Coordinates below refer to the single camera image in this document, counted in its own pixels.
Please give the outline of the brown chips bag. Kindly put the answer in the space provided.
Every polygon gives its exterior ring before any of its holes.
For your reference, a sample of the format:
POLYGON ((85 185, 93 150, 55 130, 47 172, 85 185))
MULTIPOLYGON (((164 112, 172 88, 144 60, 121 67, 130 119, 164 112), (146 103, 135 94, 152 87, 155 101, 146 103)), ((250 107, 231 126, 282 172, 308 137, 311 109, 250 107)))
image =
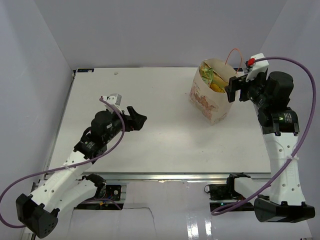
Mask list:
POLYGON ((216 58, 204 60, 201 64, 203 63, 208 64, 213 69, 212 83, 217 84, 225 93, 225 86, 229 85, 231 77, 236 76, 236 71, 229 64, 225 64, 224 61, 216 58))

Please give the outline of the yellow snack packet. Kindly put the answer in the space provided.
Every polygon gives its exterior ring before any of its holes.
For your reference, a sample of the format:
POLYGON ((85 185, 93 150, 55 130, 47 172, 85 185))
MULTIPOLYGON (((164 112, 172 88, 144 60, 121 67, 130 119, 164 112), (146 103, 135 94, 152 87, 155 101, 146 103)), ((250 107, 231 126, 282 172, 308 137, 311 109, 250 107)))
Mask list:
POLYGON ((217 92, 217 93, 224 93, 225 91, 219 87, 217 84, 215 83, 211 83, 210 85, 210 88, 214 91, 214 92, 217 92))

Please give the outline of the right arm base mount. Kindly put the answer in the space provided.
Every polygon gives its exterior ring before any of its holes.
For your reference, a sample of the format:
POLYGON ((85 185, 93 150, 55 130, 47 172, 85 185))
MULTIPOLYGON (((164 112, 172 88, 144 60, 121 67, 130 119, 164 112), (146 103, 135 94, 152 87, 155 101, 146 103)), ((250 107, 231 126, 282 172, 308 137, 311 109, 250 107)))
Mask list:
POLYGON ((203 191, 209 195, 210 211, 219 207, 239 203, 252 195, 260 188, 259 184, 249 175, 231 173, 226 183, 207 184, 203 191))

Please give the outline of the light green snack packet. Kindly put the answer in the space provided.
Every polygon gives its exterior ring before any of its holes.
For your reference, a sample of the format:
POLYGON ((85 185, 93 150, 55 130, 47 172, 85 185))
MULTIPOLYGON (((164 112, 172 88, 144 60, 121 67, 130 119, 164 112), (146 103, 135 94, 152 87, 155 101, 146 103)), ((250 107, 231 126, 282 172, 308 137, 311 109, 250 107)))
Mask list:
POLYGON ((213 68, 206 63, 202 63, 199 67, 199 74, 203 82, 210 87, 214 76, 213 68))

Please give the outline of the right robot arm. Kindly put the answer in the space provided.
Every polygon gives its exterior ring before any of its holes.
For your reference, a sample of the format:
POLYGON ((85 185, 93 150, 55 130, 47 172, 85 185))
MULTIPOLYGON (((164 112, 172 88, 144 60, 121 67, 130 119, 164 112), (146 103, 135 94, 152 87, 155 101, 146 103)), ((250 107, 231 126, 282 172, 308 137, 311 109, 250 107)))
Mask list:
POLYGON ((229 102, 239 91, 241 102, 252 101, 257 108, 272 174, 269 196, 259 194, 253 203, 260 222, 297 223, 316 215, 302 193, 294 153, 300 128, 296 112, 288 106, 293 88, 292 76, 281 71, 260 72, 252 80, 233 76, 225 87, 229 102))

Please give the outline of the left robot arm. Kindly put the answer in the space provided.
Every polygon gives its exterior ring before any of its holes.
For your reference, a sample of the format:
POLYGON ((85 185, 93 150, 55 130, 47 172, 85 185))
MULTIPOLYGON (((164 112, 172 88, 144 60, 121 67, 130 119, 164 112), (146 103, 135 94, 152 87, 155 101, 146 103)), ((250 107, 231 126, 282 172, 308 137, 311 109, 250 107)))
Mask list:
POLYGON ((139 131, 147 120, 132 106, 128 114, 99 111, 74 146, 62 170, 55 171, 29 195, 16 199, 18 220, 38 238, 47 237, 57 226, 58 217, 83 201, 99 200, 105 196, 105 180, 97 175, 83 175, 107 152, 107 144, 120 132, 139 131))

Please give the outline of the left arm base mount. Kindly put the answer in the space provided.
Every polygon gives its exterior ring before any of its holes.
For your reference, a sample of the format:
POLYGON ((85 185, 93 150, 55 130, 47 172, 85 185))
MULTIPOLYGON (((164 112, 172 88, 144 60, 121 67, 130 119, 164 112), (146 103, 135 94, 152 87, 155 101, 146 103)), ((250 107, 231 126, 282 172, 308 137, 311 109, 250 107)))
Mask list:
POLYGON ((106 180, 97 174, 85 175, 82 180, 91 181, 96 187, 95 195, 81 204, 88 204, 93 202, 101 202, 102 205, 107 202, 119 201, 121 199, 122 186, 119 184, 107 184, 106 180))

